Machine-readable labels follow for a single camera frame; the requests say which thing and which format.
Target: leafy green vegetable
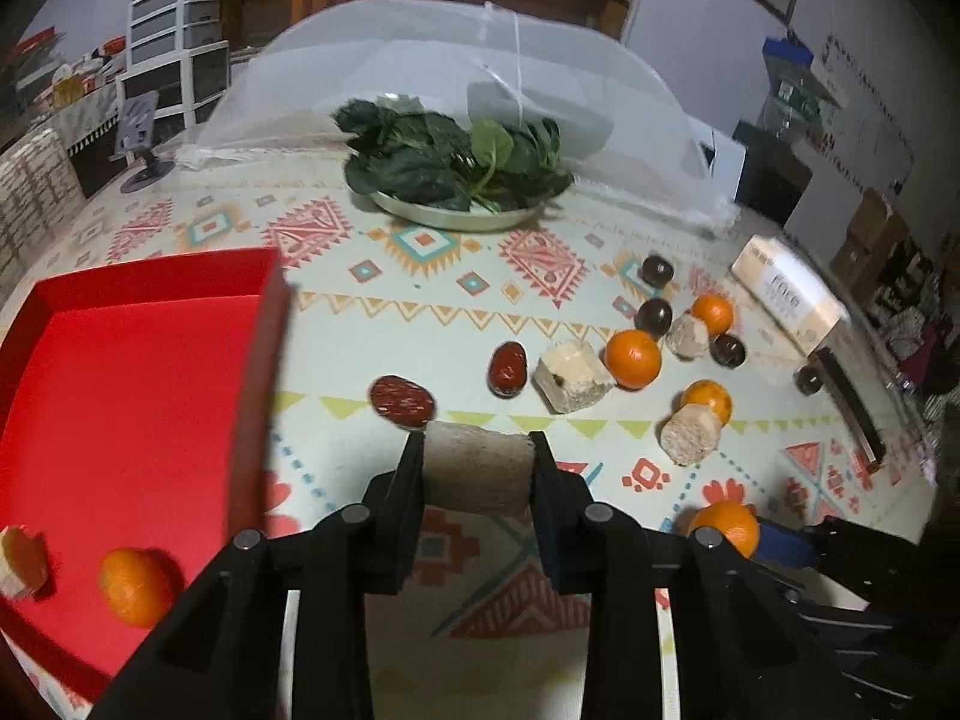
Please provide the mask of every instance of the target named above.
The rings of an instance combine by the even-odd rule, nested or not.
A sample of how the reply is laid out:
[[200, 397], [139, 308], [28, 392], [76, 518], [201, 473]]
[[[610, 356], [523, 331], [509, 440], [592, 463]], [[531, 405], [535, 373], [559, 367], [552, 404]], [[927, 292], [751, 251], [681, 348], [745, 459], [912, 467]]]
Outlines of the leafy green vegetable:
[[504, 127], [493, 119], [466, 132], [448, 116], [424, 111], [417, 98], [349, 100], [333, 119], [355, 137], [344, 178], [359, 194], [382, 191], [404, 202], [493, 213], [531, 208], [573, 182], [560, 164], [553, 119]]

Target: screw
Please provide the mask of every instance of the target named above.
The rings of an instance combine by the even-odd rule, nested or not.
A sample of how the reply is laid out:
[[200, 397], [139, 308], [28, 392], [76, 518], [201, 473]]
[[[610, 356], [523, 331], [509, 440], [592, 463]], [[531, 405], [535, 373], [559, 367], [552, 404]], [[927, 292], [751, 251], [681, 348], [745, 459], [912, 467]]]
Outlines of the screw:
[[260, 543], [260, 531], [254, 531], [253, 528], [246, 528], [233, 537], [233, 546], [237, 549], [253, 549]]
[[697, 528], [693, 532], [693, 538], [696, 538], [707, 549], [713, 549], [723, 543], [723, 535], [717, 528], [707, 528], [706, 526]]
[[353, 503], [347, 506], [340, 517], [344, 519], [347, 525], [359, 525], [370, 516], [370, 510], [362, 503]]
[[592, 503], [584, 509], [584, 516], [590, 522], [609, 522], [613, 519], [613, 509], [605, 503]]

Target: plate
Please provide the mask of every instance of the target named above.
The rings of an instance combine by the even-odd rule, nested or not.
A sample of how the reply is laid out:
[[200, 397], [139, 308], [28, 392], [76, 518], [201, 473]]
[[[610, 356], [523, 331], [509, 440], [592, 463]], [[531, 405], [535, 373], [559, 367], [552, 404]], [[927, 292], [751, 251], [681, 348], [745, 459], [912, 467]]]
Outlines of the plate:
[[41, 281], [0, 347], [0, 523], [51, 580], [0, 628], [96, 701], [147, 631], [97, 586], [116, 547], [192, 581], [263, 521], [272, 383], [289, 306], [276, 250], [185, 254]]
[[546, 207], [546, 202], [541, 202], [533, 208], [524, 208], [521, 211], [492, 214], [480, 207], [477, 207], [476, 211], [449, 211], [445, 208], [431, 208], [429, 205], [416, 205], [390, 197], [382, 191], [375, 191], [368, 197], [388, 214], [422, 224], [424, 227], [473, 233], [509, 230], [531, 220]]

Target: red date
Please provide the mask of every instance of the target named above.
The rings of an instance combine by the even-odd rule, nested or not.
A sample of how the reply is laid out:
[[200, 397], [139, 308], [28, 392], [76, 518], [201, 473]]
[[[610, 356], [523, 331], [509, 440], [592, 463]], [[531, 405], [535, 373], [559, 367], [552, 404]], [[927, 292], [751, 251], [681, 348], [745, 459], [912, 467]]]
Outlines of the red date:
[[400, 427], [421, 430], [437, 410], [437, 401], [419, 384], [400, 376], [381, 376], [370, 387], [370, 402], [380, 416]]
[[527, 384], [527, 353], [516, 341], [498, 346], [487, 370], [487, 384], [494, 395], [517, 397]]

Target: small orange fruit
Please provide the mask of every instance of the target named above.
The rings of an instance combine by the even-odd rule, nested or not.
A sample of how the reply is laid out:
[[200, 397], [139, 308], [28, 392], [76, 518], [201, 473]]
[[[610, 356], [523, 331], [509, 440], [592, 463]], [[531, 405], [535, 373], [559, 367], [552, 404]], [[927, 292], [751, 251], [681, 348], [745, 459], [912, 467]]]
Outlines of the small orange fruit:
[[100, 561], [100, 589], [118, 618], [152, 628], [174, 604], [174, 586], [160, 562], [140, 549], [114, 549]]
[[709, 406], [709, 410], [717, 415], [721, 425], [726, 425], [733, 414], [733, 400], [730, 393], [723, 386], [709, 379], [694, 382], [683, 391], [680, 405], [686, 406], [689, 403]]
[[733, 306], [716, 293], [704, 293], [693, 301], [690, 314], [707, 325], [710, 336], [726, 333], [733, 326]]
[[750, 509], [736, 501], [718, 501], [700, 509], [686, 534], [703, 527], [717, 528], [743, 557], [750, 557], [760, 544], [760, 523]]
[[603, 362], [617, 384], [625, 389], [643, 389], [659, 376], [661, 353], [648, 333], [623, 330], [607, 342]]

